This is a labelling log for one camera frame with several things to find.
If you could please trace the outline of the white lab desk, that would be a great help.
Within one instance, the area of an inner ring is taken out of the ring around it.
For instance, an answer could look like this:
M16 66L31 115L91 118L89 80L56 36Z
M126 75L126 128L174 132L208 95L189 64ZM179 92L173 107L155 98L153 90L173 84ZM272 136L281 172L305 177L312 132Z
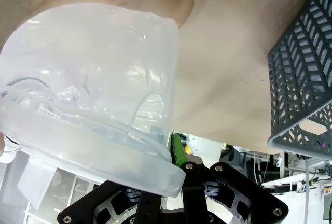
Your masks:
M332 224L328 213L332 203L332 179L318 179L306 190L305 180L279 179L262 186L289 209L282 224Z

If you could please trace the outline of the dark grey lattice basket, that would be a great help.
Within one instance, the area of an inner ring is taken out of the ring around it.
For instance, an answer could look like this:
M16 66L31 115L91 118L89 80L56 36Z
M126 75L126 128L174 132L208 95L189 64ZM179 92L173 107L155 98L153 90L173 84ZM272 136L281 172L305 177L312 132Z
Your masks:
M268 145L332 160L332 0L307 0L268 54Z

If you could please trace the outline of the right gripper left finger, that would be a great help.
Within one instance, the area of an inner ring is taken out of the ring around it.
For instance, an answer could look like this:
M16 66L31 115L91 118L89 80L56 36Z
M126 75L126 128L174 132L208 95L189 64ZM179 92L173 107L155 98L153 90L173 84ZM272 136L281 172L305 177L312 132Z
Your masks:
M158 224L162 196L105 181L57 216L59 224Z

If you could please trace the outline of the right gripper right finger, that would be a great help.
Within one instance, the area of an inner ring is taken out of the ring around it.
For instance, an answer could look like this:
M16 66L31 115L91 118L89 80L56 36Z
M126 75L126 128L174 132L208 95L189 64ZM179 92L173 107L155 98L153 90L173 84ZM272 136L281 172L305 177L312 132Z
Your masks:
M207 168L186 157L178 134L171 134L173 164L186 176L183 208L168 212L168 224L226 224L208 210L207 199L225 207L240 224L281 224L288 206L225 162Z

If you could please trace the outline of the clear plastic bin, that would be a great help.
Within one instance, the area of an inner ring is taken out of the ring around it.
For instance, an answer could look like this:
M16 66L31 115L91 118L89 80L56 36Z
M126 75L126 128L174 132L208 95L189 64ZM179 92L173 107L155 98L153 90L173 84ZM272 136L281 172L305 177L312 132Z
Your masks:
M0 83L32 76L86 86L107 116L54 117L0 100L0 132L89 174L174 197L185 178L167 148L177 57L172 19L102 3L48 9L5 42Z

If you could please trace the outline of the crumpled clear plastic bottle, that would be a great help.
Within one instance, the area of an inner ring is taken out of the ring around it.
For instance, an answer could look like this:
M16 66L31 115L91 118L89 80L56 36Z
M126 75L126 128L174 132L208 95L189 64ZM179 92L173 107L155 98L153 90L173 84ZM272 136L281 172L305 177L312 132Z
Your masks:
M0 100L44 111L54 117L59 117L60 112L91 119L107 116L86 86L54 84L32 76L20 76L0 83Z

